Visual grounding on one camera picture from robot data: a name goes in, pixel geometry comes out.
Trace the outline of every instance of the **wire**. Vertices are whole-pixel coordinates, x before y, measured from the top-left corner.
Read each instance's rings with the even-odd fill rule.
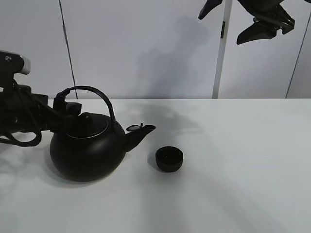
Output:
[[[32,94],[29,93],[29,92],[26,92],[26,94],[27,94],[33,101],[38,102],[42,107],[44,107],[45,109],[47,109],[48,111],[50,111],[51,113],[53,113],[54,115],[56,115],[57,117],[65,118],[64,115],[62,115],[61,113],[55,111],[55,110],[52,109],[50,106],[48,106],[48,105],[42,103],[41,100],[40,100],[39,98],[37,98],[35,95],[32,95]]]
[[[37,123],[37,121],[35,120],[32,112],[30,111],[29,107],[25,104],[23,98],[22,98],[22,93],[20,91],[20,86],[17,84],[17,82],[15,80],[13,80],[14,83],[14,88],[17,91],[18,97],[23,105],[23,107],[25,108],[26,112],[28,113],[30,119],[32,120],[35,130],[33,131],[33,133],[35,134],[35,138],[29,142],[21,142],[18,141],[16,138],[13,137],[13,135],[11,133],[9,133],[8,131],[2,132],[2,134],[7,137],[8,139],[3,139],[0,138],[0,142],[1,143],[6,143],[6,144],[11,144],[11,145],[17,145],[20,147],[34,147],[37,146],[41,140],[42,140],[42,134],[41,134],[41,130],[40,127]]]

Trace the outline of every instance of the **table surface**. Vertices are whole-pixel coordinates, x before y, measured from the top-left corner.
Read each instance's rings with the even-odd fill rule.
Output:
[[[311,232],[311,100],[112,103],[124,128],[157,129],[100,181],[59,177],[50,132],[35,148],[0,146],[0,233]],[[185,156],[172,174],[155,165],[167,145]]]

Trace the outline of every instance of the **teapot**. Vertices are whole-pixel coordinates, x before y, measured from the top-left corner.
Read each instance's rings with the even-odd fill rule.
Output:
[[[107,176],[119,166],[126,152],[156,128],[153,125],[133,125],[125,134],[115,119],[110,100],[105,95],[101,97],[110,116],[82,113],[67,130],[54,133],[52,137],[52,162],[69,180],[89,182]]]

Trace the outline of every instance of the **kettle spout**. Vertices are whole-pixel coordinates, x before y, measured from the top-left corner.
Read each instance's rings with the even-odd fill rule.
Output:
[[[126,152],[129,152],[136,146],[138,146],[138,144],[145,138],[145,136],[147,136],[149,133],[156,129],[154,125],[142,125],[143,124],[141,124],[140,126],[137,125],[127,128],[127,130],[131,132],[127,133],[124,136],[124,150]]]

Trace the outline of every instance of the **white backdrop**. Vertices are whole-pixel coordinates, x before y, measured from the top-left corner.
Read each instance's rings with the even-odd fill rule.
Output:
[[[200,21],[205,2],[62,0],[76,84],[110,98],[211,98],[224,4]]]
[[[253,17],[233,0],[219,98],[285,98],[310,15],[311,4],[281,4],[296,20],[295,30],[272,40],[237,45],[238,35]]]
[[[16,81],[33,92],[53,98],[73,86],[58,0],[0,1],[0,50],[31,60],[31,73]]]

